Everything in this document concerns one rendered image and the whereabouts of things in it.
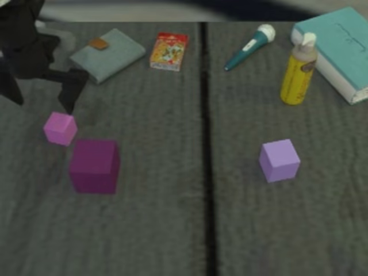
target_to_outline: brown leather patch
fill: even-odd
[[[107,48],[109,46],[109,44],[101,39],[101,38],[97,38],[97,39],[94,39],[94,40],[91,40],[89,43],[88,43],[89,46],[97,49],[97,50],[103,50],[105,48]]]

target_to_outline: magenta cube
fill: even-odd
[[[77,130],[72,115],[58,112],[52,112],[44,125],[47,140],[58,145],[70,145]]]
[[[75,143],[69,175],[78,193],[114,194],[119,169],[115,141],[80,139]]]
[[[290,139],[262,145],[259,163],[268,183],[294,178],[300,165]]]

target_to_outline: teal microphone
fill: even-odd
[[[230,71],[239,63],[244,61],[252,53],[254,53],[259,48],[262,48],[267,43],[272,42],[275,39],[276,31],[274,27],[269,24],[263,24],[258,27],[257,31],[253,35],[252,39],[247,45],[243,47],[238,53],[236,53],[231,60],[229,60],[225,65],[225,71]]]

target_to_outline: bottle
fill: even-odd
[[[288,105],[299,105],[305,98],[317,61],[316,35],[305,33],[289,58],[281,87],[281,100]]]

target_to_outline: white microphone head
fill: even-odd
[[[258,27],[258,31],[264,33],[267,36],[269,42],[274,41],[276,36],[276,30],[270,24],[262,24]]]

